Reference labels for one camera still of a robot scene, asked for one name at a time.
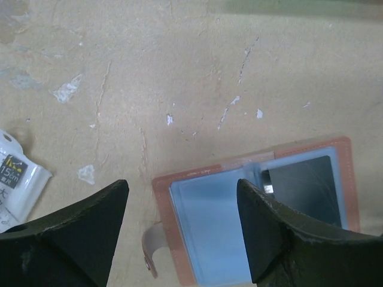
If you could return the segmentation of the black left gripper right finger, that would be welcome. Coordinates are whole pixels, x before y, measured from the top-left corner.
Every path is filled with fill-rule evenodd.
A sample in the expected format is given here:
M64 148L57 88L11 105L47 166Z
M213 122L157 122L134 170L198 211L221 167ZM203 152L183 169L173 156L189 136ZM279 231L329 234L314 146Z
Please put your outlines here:
M246 179L237 204L257 286L382 286L382 237L316 220Z

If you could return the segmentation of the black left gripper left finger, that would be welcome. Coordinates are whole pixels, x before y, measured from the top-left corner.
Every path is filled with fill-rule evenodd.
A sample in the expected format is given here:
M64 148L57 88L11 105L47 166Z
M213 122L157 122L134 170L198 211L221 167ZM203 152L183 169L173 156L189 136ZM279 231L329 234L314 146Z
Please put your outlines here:
M128 195L120 179L1 233L1 286L106 286Z

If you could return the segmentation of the pink leather card holder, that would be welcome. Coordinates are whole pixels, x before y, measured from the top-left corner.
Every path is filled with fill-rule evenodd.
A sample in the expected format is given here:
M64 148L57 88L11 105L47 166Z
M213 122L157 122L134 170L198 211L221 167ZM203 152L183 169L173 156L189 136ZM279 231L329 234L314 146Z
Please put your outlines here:
M217 164L154 178L160 221L142 235L145 263L153 277L155 251L168 248L183 286L250 283L236 187L246 179L263 192L260 165L291 156L329 155L339 169L346 230L360 231L351 141L346 136L313 138L227 158Z

